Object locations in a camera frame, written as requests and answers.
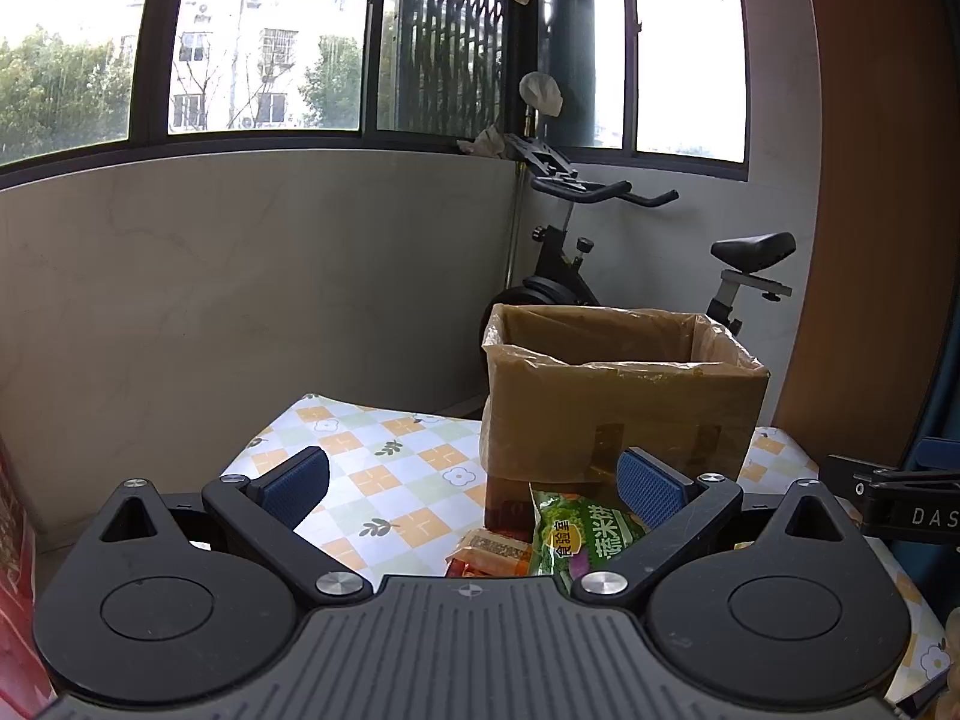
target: green snack bag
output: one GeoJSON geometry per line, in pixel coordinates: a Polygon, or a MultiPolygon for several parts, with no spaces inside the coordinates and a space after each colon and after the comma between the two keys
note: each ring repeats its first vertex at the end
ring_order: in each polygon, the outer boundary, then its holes
{"type": "Polygon", "coordinates": [[[575,579],[602,567],[647,532],[632,514],[583,495],[530,493],[536,528],[529,576],[557,574],[567,590],[575,579]]]}

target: checkered tablecloth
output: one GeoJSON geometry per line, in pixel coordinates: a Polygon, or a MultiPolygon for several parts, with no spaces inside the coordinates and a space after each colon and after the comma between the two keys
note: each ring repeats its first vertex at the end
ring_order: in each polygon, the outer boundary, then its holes
{"type": "MultiPolygon", "coordinates": [[[[330,459],[330,490],[296,532],[374,587],[386,574],[443,576],[446,556],[483,525],[487,476],[480,423],[354,406],[305,395],[227,468],[256,478],[306,446],[330,459]]],[[[817,466],[784,431],[757,428],[738,482],[781,494],[817,466]]],[[[944,629],[890,551],[868,538],[904,596],[913,634],[888,697],[910,695],[947,667],[944,629]]]]}

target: gray wall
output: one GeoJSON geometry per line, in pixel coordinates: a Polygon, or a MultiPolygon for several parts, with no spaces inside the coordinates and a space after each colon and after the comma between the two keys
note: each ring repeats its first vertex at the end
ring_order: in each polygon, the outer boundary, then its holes
{"type": "MultiPolygon", "coordinates": [[[[583,177],[627,179],[640,194],[676,189],[682,198],[647,210],[609,200],[576,209],[570,246],[587,236],[596,249],[584,277],[598,298],[624,307],[703,312],[723,266],[709,254],[723,238],[781,230],[797,238],[798,252],[766,271],[795,289],[779,304],[741,290],[736,316],[741,341],[770,368],[761,420],[769,422],[793,348],[810,264],[820,184],[820,75],[810,0],[744,0],[751,76],[750,180],[728,181],[686,173],[628,167],[578,166],[583,177]]],[[[536,257],[527,233],[537,224],[563,222],[566,203],[527,194],[518,274],[536,257]]]]}
{"type": "Polygon", "coordinates": [[[0,437],[41,531],[123,479],[196,490],[305,392],[474,396],[514,166],[182,157],[0,193],[0,437]]]}

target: brown wooden panel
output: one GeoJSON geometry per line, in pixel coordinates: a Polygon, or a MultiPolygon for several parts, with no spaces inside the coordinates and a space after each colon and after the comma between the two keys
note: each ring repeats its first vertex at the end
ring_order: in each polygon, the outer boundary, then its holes
{"type": "Polygon", "coordinates": [[[820,200],[775,423],[814,459],[839,452],[892,466],[923,408],[957,273],[949,33],[941,0],[813,0],[813,10],[820,200]]]}

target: metal lattice gate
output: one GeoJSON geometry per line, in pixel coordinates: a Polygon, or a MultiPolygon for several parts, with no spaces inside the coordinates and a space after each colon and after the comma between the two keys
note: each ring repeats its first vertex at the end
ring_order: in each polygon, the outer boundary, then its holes
{"type": "Polygon", "coordinates": [[[504,0],[397,0],[394,127],[473,137],[497,122],[504,0]]]}

